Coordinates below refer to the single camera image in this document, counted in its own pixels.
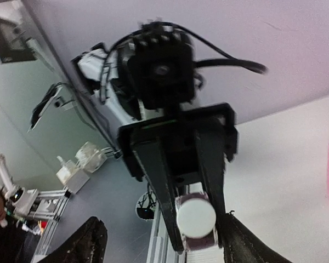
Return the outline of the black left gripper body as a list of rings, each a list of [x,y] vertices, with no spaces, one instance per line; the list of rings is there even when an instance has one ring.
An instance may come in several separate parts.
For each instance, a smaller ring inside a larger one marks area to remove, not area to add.
[[[212,122],[222,132],[223,152],[230,162],[237,154],[238,132],[235,127],[235,111],[228,103],[181,110],[177,116],[156,117],[120,127],[117,140],[131,176],[139,182],[145,176],[135,156],[135,146],[143,142],[155,142],[157,139],[164,140],[164,152],[172,176],[197,173],[194,131],[207,129]]]

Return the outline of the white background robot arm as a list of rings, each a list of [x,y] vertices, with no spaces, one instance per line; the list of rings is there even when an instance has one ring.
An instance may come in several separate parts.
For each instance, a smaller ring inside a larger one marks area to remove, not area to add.
[[[0,153],[0,262],[103,262],[104,223],[92,216],[60,246],[51,249],[60,218],[72,194],[89,177],[72,163],[62,163],[62,190],[27,190],[16,185]]]

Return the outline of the white nail polish brush cap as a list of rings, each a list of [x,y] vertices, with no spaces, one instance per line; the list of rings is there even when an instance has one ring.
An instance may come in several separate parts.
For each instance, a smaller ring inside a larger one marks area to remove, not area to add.
[[[189,199],[177,211],[178,229],[189,238],[207,236],[214,229],[216,219],[214,208],[204,199]]]

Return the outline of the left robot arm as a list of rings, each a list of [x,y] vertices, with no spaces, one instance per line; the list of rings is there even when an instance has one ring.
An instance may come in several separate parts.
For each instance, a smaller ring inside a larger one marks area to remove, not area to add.
[[[192,31],[171,22],[153,21],[118,40],[102,43],[73,60],[90,93],[105,104],[112,88],[135,123],[121,126],[117,141],[131,176],[147,180],[158,200],[172,247],[183,252],[186,234],[179,228],[175,199],[180,190],[201,183],[213,207],[218,245],[228,242],[224,228],[224,170],[237,153],[235,112],[227,103],[189,111],[204,84],[200,67],[250,66],[227,53],[195,61]]]

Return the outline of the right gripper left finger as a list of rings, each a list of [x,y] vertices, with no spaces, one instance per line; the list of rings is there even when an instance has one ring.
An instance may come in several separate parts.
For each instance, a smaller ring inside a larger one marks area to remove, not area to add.
[[[103,263],[107,229],[97,217],[90,217],[60,247],[43,259],[45,263]]]

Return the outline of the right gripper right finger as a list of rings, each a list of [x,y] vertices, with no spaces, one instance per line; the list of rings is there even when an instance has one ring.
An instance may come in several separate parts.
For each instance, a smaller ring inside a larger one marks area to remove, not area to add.
[[[229,263],[290,263],[264,244],[233,213],[224,216],[224,261]]]

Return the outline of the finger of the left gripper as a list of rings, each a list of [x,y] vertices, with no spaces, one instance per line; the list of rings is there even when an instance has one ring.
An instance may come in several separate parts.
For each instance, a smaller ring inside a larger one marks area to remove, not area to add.
[[[132,151],[156,195],[169,239],[176,252],[183,252],[184,246],[176,224],[176,186],[170,165],[183,148],[184,143],[178,136],[149,139],[132,137]]]
[[[198,154],[201,182],[216,213],[218,245],[224,246],[224,139],[216,131],[196,131],[195,144]]]

